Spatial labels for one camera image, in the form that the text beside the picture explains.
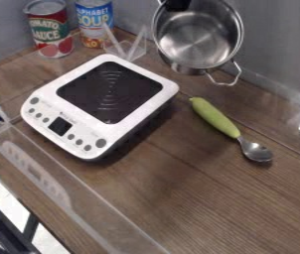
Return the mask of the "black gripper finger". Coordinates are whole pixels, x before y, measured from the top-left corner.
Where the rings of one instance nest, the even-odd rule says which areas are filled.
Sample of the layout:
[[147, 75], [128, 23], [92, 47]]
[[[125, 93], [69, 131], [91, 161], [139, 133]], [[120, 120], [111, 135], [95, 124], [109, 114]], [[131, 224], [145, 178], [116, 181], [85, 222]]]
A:
[[186, 11], [191, 0], [164, 0], [164, 8], [170, 12]]

